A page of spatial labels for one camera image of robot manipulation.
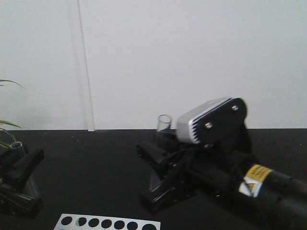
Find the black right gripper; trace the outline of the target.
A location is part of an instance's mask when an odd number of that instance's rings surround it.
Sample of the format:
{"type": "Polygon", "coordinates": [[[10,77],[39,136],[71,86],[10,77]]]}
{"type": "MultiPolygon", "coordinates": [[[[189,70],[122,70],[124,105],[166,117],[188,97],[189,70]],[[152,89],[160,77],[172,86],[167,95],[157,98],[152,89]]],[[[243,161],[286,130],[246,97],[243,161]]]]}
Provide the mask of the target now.
{"type": "MultiPolygon", "coordinates": [[[[223,194],[254,197],[250,185],[254,182],[247,171],[254,166],[251,140],[244,124],[230,130],[208,129],[197,134],[184,132],[178,126],[180,142],[202,146],[191,161],[189,174],[200,184],[206,184],[223,194]]],[[[161,149],[149,142],[136,146],[137,155],[157,173],[169,174],[153,189],[140,193],[140,203],[149,212],[159,212],[197,195],[189,182],[187,162],[177,163],[175,152],[161,149]]]]}

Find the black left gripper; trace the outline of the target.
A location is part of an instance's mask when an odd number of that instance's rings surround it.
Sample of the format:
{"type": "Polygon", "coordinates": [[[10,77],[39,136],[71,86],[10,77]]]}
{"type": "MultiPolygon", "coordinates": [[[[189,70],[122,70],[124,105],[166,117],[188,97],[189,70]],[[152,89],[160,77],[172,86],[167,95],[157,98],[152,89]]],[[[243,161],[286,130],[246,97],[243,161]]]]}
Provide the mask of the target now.
{"type": "MultiPolygon", "coordinates": [[[[22,189],[44,158],[43,149],[35,149],[20,160],[18,153],[8,149],[0,154],[0,175],[7,184],[22,189]]],[[[17,191],[7,184],[0,185],[0,213],[35,218],[43,208],[42,199],[17,191]]]]}

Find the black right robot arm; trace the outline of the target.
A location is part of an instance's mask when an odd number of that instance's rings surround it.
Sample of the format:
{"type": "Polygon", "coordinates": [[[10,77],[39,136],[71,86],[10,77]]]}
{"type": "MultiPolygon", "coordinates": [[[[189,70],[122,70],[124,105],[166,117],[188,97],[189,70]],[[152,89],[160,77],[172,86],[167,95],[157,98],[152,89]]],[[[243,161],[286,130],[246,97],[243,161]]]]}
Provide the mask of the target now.
{"type": "Polygon", "coordinates": [[[211,145],[184,143],[165,132],[160,143],[138,144],[137,153],[158,177],[140,195],[152,213],[204,193],[219,195],[223,206],[262,230],[307,227],[306,183],[261,165],[244,125],[211,145]]]}

